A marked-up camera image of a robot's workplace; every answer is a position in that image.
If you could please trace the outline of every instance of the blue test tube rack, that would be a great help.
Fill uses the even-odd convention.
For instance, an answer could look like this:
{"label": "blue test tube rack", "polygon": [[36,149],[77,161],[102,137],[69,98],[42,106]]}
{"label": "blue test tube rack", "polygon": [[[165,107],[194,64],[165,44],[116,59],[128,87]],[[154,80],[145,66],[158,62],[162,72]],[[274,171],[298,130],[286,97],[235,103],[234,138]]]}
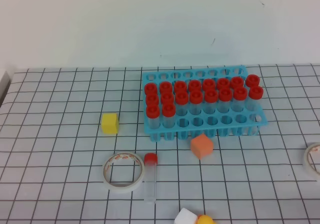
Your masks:
{"label": "blue test tube rack", "polygon": [[[162,82],[170,82],[174,86],[176,81],[184,81],[188,85],[191,80],[199,80],[202,83],[205,79],[213,79],[217,83],[220,78],[231,80],[233,77],[242,77],[245,80],[247,76],[248,71],[243,65],[145,72],[142,74],[142,89],[148,83],[156,84],[160,100],[159,85]],[[172,128],[164,127],[163,116],[160,114],[160,127],[151,129],[146,115],[147,104],[144,92],[143,96],[144,132],[150,135],[153,142],[160,141],[162,136],[165,140],[172,140],[175,138],[175,133],[180,140],[187,139],[189,135],[194,138],[202,133],[209,138],[214,137],[217,133],[220,137],[227,137],[230,134],[234,136],[254,136],[258,134],[261,126],[268,124],[265,113],[259,105],[256,111],[249,111],[244,108],[241,112],[235,112],[230,108],[227,113],[220,113],[216,109],[213,114],[206,114],[202,108],[200,114],[193,115],[188,110],[184,116],[175,115],[175,123]]]}

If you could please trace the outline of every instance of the white tape roll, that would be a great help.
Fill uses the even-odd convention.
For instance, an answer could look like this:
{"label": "white tape roll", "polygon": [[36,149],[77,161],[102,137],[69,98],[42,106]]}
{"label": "white tape roll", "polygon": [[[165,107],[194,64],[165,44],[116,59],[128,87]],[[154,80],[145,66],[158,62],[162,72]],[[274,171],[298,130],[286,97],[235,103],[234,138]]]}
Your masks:
{"label": "white tape roll", "polygon": [[[126,186],[119,186],[119,185],[111,184],[107,180],[107,172],[108,172],[109,168],[111,168],[112,164],[118,160],[128,160],[128,159],[134,160],[141,167],[141,173],[140,173],[140,176],[138,177],[138,179],[135,182],[133,182],[129,185],[126,185]],[[144,162],[142,161],[142,159],[138,155],[136,155],[132,152],[123,152],[123,153],[118,153],[118,154],[111,156],[102,166],[102,171],[103,171],[103,182],[106,184],[106,187],[110,191],[112,191],[114,193],[129,193],[129,192],[134,191],[135,189],[137,189],[141,185],[143,178],[144,178],[144,174],[145,174],[145,165],[144,165]]]}
{"label": "white tape roll", "polygon": [[310,145],[303,155],[303,168],[309,174],[310,177],[320,182],[320,172],[317,172],[309,162],[309,154],[313,152],[319,152],[320,154],[320,142]]}

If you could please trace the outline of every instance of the orange foam cube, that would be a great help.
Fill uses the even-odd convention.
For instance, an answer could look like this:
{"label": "orange foam cube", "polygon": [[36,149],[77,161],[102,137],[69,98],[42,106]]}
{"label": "orange foam cube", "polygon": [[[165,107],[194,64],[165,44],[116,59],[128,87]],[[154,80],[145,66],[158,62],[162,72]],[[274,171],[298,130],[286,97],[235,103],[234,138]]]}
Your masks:
{"label": "orange foam cube", "polygon": [[190,149],[201,160],[214,151],[214,143],[205,134],[201,134],[191,140]]}

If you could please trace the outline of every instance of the red screw cap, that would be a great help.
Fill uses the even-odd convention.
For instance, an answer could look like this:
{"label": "red screw cap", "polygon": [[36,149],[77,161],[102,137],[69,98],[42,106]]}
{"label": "red screw cap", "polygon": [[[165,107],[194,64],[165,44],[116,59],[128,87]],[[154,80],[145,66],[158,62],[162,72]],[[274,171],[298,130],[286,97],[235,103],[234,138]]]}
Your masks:
{"label": "red screw cap", "polygon": [[244,87],[236,87],[233,91],[233,98],[238,101],[247,99],[248,91]]}
{"label": "red screw cap", "polygon": [[185,105],[189,101],[189,96],[186,91],[179,91],[175,93],[175,103],[178,105]]}
{"label": "red screw cap", "polygon": [[174,92],[186,92],[187,91],[187,84],[182,81],[182,80],[178,80],[175,82],[174,84]]}
{"label": "red screw cap", "polygon": [[164,115],[167,118],[171,118],[176,114],[176,107],[172,103],[170,104],[164,104],[162,106],[162,115]]}
{"label": "red screw cap", "polygon": [[160,93],[172,93],[172,85],[168,81],[164,81],[160,83],[159,86]]}
{"label": "red screw cap", "polygon": [[216,88],[216,83],[212,79],[205,79],[202,83],[202,89],[206,92],[207,90],[210,89],[215,89]]}
{"label": "red screw cap", "polygon": [[260,86],[253,86],[249,90],[249,97],[254,100],[259,100],[262,98],[264,90]]}
{"label": "red screw cap", "polygon": [[154,83],[148,83],[144,86],[144,93],[146,95],[149,95],[149,94],[157,94],[158,91],[157,91],[157,85],[154,84]]}
{"label": "red screw cap", "polygon": [[229,102],[232,99],[232,91],[229,88],[222,88],[219,90],[219,100]]}
{"label": "red screw cap", "polygon": [[146,116],[151,119],[158,118],[160,116],[160,109],[157,105],[149,105],[146,107]]}
{"label": "red screw cap", "polygon": [[230,81],[227,78],[220,78],[216,83],[216,88],[218,90],[222,88],[229,88],[230,87]]}
{"label": "red screw cap", "polygon": [[159,105],[159,97],[157,94],[149,94],[145,98],[145,103],[147,106]]}
{"label": "red screw cap", "polygon": [[246,80],[245,80],[245,85],[248,88],[256,87],[259,86],[260,83],[260,78],[257,75],[248,75]]}
{"label": "red screw cap", "polygon": [[192,104],[200,104],[203,100],[203,95],[200,90],[194,90],[190,93],[190,102]]}
{"label": "red screw cap", "polygon": [[189,81],[188,89],[190,93],[193,91],[201,91],[201,82],[198,80]]}
{"label": "red screw cap", "polygon": [[245,84],[245,81],[240,76],[232,77],[230,81],[230,87],[232,89],[243,87],[244,84]]}
{"label": "red screw cap", "polygon": [[215,89],[207,90],[204,93],[204,100],[207,103],[215,103],[218,101],[218,92]]}
{"label": "red screw cap", "polygon": [[174,95],[172,92],[165,92],[161,94],[161,103],[162,104],[173,104],[175,101]]}
{"label": "red screw cap", "polygon": [[158,157],[155,153],[147,153],[144,156],[144,164],[146,163],[152,163],[157,165],[158,164]]}

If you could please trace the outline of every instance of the yellow cube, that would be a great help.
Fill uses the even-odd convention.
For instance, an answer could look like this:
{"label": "yellow cube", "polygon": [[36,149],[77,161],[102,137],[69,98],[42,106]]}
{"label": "yellow cube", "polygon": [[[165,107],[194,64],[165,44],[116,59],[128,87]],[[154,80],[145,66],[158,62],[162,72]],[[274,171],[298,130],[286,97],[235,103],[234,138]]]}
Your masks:
{"label": "yellow cube", "polygon": [[117,113],[104,113],[101,128],[104,134],[117,134],[119,129]]}

